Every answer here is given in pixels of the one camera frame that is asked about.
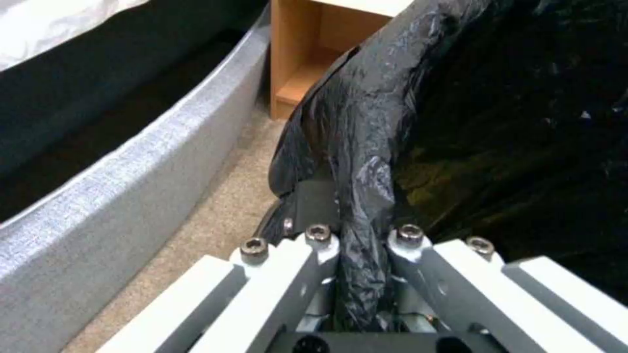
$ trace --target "hex socket screw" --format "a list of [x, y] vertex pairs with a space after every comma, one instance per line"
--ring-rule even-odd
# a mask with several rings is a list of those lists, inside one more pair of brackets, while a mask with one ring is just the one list
[[332, 232], [326, 224], [312, 224], [305, 230], [305, 242], [315, 250], [325, 249], [332, 242]]
[[495, 253], [493, 243], [483, 237], [468, 237], [466, 243], [471, 250], [482, 256], [486, 261], [490, 261]]
[[409, 247], [420, 247], [425, 234], [416, 224], [404, 224], [397, 229], [397, 241]]
[[268, 243], [263, 238], [249, 238], [240, 245], [240, 254], [247, 264], [261, 264], [268, 258]]
[[292, 221], [292, 218], [287, 217], [283, 220], [283, 236], [284, 237], [289, 237], [290, 235], [292, 235], [292, 231], [294, 230], [294, 222]]

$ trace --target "grey padded edge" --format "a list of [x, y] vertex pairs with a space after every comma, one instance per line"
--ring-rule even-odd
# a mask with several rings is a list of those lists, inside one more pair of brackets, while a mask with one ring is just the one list
[[269, 18], [155, 122], [0, 228], [0, 352], [61, 350], [179, 228], [251, 116]]

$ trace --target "black plastic bag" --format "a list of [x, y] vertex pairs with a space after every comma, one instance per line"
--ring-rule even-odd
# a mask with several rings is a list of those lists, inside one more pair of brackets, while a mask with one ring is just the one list
[[436, 242], [547, 254], [626, 303], [627, 27], [625, 0], [419, 0], [334, 63], [292, 114], [269, 182], [287, 199], [332, 169], [337, 329], [391, 329], [382, 240], [404, 198]]

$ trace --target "wooden shelf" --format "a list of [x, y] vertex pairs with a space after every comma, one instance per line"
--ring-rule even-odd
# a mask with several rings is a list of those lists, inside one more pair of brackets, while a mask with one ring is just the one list
[[287, 119], [342, 53], [382, 28], [410, 0], [271, 0], [271, 117]]
[[312, 58], [298, 67], [286, 84], [277, 91], [277, 100], [293, 105], [299, 104], [310, 87], [341, 54], [334, 50], [317, 48]]

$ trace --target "beige carpet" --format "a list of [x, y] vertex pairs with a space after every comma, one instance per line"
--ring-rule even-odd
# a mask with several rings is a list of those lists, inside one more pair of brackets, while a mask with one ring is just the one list
[[275, 200], [267, 172], [283, 122], [258, 107], [206, 196], [148, 265], [63, 350], [94, 352], [204, 254], [226, 259]]

